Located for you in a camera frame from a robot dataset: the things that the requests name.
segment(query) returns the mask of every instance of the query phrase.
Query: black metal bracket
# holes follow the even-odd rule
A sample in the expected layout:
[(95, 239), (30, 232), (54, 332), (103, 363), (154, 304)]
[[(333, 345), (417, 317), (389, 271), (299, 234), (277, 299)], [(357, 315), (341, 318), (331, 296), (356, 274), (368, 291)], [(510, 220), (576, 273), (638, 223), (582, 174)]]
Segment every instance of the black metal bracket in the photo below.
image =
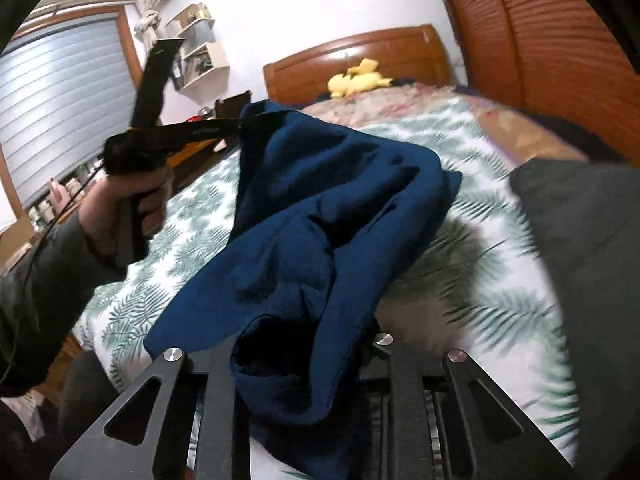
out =
[[(249, 480), (248, 413), (229, 367), (235, 340), (191, 356), (165, 351), (74, 444), (51, 480), (183, 478), (203, 387), (195, 478)], [(445, 479), (575, 479), (558, 450), (466, 352), (421, 358), (403, 341), (378, 334), (367, 354), (360, 381), (389, 398), (380, 480), (435, 478), (425, 391), (434, 402)]]

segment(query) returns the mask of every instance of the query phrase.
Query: hand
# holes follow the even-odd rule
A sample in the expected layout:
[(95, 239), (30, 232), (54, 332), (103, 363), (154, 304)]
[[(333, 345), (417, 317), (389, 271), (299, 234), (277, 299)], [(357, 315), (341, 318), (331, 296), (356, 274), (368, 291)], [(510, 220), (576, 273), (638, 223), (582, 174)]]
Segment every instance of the hand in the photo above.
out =
[(166, 219), (166, 202), (171, 197), (174, 172), (168, 166), (149, 173), (108, 175), (99, 180), (82, 200), (78, 219), (82, 230), (102, 256), (118, 252), (118, 203), (139, 193), (148, 193), (138, 211), (145, 236), (156, 234)]

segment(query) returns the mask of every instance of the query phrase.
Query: stuffed toy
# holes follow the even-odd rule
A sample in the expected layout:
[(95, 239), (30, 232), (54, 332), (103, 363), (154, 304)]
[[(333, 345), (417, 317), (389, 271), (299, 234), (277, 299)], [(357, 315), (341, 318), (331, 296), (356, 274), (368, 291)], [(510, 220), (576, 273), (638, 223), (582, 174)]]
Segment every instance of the stuffed toy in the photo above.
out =
[(345, 95), (391, 85), (391, 79), (385, 79), (379, 72), (374, 72), (377, 67), (377, 61), (365, 58), (359, 66), (349, 68), (346, 74), (334, 75), (327, 83), (331, 98), (337, 99)]

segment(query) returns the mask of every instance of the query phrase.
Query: sleeve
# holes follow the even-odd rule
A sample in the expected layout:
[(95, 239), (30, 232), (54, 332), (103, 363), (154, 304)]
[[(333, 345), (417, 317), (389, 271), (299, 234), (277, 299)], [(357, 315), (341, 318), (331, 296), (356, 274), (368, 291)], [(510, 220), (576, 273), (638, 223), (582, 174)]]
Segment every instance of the sleeve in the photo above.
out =
[(41, 245), (0, 281), (0, 378), (12, 361), (1, 397), (40, 384), (95, 288), (126, 277), (94, 255), (77, 213)]

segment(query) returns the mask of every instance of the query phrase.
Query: cable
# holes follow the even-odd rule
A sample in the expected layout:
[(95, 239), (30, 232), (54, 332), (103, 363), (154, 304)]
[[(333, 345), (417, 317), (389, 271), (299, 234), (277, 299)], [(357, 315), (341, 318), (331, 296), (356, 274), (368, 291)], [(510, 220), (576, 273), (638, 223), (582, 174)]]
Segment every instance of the cable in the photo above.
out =
[(55, 225), (57, 225), (58, 220), (60, 219), (60, 217), (64, 213), (66, 213), (68, 211), (69, 207), (71, 207), (71, 205), (74, 203), (74, 200), (78, 197), (78, 195), (80, 195), (80, 193), (82, 193), (84, 191), (84, 188), (86, 187), (86, 185), (94, 179), (94, 177), (96, 176), (98, 171), (100, 171), (101, 169), (102, 169), (102, 165), (100, 165), (97, 168), (95, 168), (94, 172), (91, 175), (89, 175), (89, 177), (86, 180), (86, 182), (84, 184), (82, 184), (82, 186), (80, 186), (80, 189), (78, 189), (78, 191), (76, 191), (75, 195), (73, 195), (71, 197), (69, 202), (67, 202), (66, 205), (62, 208), (62, 211), (60, 211), (60, 213), (57, 214), (57, 216), (53, 219), (51, 224), (47, 227), (46, 231), (44, 231), (44, 234), (42, 235), (42, 238), (40, 239), (39, 243), (36, 245), (36, 247), (33, 250), (33, 255), (31, 256), (31, 260), (29, 261), (29, 266), (27, 267), (27, 272), (24, 275), (24, 281), (22, 282), (22, 290), (20, 292), (20, 302), (19, 302), (19, 304), (20, 304), (20, 314), (18, 314), (18, 321), (15, 323), (14, 347), (12, 348), (11, 354), (9, 355), (8, 359), (6, 358), (5, 355), (2, 356), (4, 358), (4, 360), (6, 361), (6, 369), (4, 370), (4, 373), (2, 374), (2, 378), (0, 378), (0, 386), (2, 386), (2, 384), (4, 383), (4, 380), (9, 375), (9, 371), (11, 371), (11, 366), (14, 364), (15, 353), (16, 353), (16, 351), (18, 349), (18, 336), (20, 335), (20, 323), (22, 322), (22, 317), (24, 316), (24, 293), (25, 293), (25, 291), (27, 289), (27, 281), (29, 279), (29, 274), (31, 273), (31, 267), (33, 267), (33, 261), (38, 256), (38, 252), (40, 251), (40, 247), (42, 247), (44, 245), (44, 242), (47, 239), (47, 236), (49, 236), (49, 233), (51, 232), (53, 227)]

